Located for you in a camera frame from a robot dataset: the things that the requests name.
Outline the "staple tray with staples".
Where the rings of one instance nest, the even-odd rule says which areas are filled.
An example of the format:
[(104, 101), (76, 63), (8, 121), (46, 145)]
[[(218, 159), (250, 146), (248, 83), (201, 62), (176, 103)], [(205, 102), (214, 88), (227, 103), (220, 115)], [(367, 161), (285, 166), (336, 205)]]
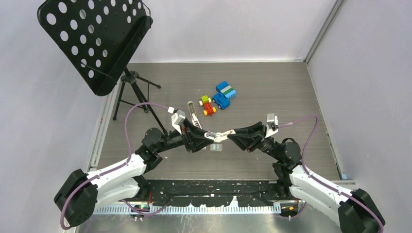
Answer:
[(211, 151), (222, 151), (222, 150), (223, 150), (223, 146), (222, 146), (222, 144), (211, 144), (211, 145), (209, 146), (209, 149), (210, 149)]

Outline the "white staple remover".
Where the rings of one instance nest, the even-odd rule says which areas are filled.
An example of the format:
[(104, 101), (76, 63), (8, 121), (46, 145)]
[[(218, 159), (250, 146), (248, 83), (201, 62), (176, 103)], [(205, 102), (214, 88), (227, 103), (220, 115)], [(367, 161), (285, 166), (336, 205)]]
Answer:
[(214, 133), (214, 132), (206, 132), (206, 133), (204, 134), (204, 137), (213, 140), (214, 143), (221, 143), (222, 141), (227, 140), (227, 139), (228, 139), (228, 136), (229, 136), (230, 134), (235, 134), (235, 133), (236, 133), (236, 132), (235, 132), (233, 129), (228, 130), (228, 131), (223, 132), (223, 133), (221, 133), (221, 132), (217, 132), (217, 133)]

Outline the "white and green stapler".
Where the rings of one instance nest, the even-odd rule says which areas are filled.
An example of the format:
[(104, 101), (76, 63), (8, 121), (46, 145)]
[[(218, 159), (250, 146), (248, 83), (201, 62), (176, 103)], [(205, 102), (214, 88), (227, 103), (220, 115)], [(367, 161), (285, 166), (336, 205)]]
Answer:
[(196, 126), (197, 128), (201, 129), (202, 126), (201, 126), (201, 124), (198, 120), (198, 117), (197, 117), (197, 114), (196, 114), (196, 111), (195, 111), (194, 103), (192, 101), (188, 101), (187, 105), (188, 105), (190, 118), (191, 118), (191, 121), (192, 121), (193, 125)]

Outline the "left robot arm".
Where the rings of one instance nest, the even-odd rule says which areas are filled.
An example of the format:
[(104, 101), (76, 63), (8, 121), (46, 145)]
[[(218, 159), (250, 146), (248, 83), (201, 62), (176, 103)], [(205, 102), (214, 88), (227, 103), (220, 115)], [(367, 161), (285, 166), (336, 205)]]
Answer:
[(184, 146), (197, 152), (214, 143), (208, 132), (184, 121), (165, 135), (158, 128), (145, 132), (142, 145), (125, 159), (92, 172), (77, 169), (70, 173), (53, 201), (61, 211), (62, 229), (83, 224), (93, 212), (113, 202), (128, 198), (145, 200), (149, 188), (143, 175), (163, 160), (159, 153)]

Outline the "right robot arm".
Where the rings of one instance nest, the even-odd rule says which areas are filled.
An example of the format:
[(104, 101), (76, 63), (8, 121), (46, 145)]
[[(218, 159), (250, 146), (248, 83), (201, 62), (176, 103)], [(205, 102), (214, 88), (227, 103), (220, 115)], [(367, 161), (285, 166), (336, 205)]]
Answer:
[(323, 212), (343, 233), (382, 233), (385, 221), (370, 195), (363, 189), (352, 191), (311, 171), (304, 163), (305, 150), (293, 138), (281, 142), (272, 136), (279, 127), (252, 126), (232, 129), (228, 139), (241, 150), (259, 150), (276, 159), (277, 192), (283, 199), (300, 199)]

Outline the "red yellow toy brick car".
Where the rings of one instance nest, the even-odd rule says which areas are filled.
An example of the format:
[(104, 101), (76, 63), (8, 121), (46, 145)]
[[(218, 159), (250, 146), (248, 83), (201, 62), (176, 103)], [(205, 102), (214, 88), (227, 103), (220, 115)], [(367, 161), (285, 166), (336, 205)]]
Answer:
[(199, 104), (200, 106), (204, 107), (203, 113), (205, 116), (212, 116), (214, 113), (216, 113), (216, 108), (212, 107), (211, 102), (211, 98), (209, 98), (207, 95), (201, 96)]

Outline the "blue toy brick truck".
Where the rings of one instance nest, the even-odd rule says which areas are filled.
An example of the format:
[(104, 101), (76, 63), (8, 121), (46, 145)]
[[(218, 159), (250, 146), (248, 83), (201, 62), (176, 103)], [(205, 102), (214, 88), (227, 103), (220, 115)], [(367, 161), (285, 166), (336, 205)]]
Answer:
[(217, 93), (212, 97), (212, 101), (224, 110), (230, 106), (230, 100), (236, 96), (237, 92), (227, 81), (223, 81), (215, 89)]

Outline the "black perforated music stand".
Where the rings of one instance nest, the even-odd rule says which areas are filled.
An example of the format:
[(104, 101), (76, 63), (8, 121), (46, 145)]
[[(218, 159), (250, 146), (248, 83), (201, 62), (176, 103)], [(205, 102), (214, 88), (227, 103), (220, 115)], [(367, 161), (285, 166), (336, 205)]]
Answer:
[(127, 69), (151, 28), (151, 9), (141, 0), (47, 0), (37, 10), (41, 27), (97, 96), (110, 94), (122, 74), (145, 112), (152, 107)]

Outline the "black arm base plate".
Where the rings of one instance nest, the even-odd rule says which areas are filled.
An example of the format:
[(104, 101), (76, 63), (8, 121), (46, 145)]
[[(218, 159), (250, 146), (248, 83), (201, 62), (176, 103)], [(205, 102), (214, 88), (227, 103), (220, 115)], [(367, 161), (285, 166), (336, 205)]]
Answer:
[(293, 211), (303, 204), (275, 181), (242, 180), (148, 180), (143, 191), (127, 200), (159, 207), (226, 207), (234, 202), (239, 207), (265, 207), (280, 203)]

